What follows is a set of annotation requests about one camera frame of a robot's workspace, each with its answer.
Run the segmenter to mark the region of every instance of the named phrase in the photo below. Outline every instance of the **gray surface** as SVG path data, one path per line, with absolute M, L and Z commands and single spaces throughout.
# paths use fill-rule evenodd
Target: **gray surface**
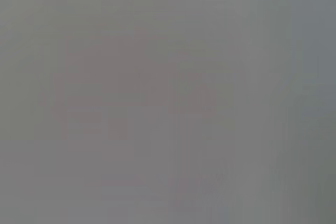
M 334 0 L 0 0 L 0 222 L 334 223 Z

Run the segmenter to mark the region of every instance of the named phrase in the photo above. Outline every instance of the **blurry surface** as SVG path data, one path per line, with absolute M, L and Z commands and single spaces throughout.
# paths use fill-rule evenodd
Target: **blurry surface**
M 334 223 L 334 0 L 0 0 L 0 221 Z

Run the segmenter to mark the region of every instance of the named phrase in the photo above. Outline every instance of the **plain gray wall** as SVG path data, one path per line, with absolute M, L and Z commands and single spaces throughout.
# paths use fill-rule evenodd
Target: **plain gray wall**
M 0 221 L 334 223 L 334 7 L 0 0 Z

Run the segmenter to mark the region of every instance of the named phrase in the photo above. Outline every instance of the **gray background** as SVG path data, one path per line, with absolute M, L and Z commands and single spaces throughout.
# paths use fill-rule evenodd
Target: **gray background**
M 334 223 L 335 0 L 0 0 L 0 221 Z

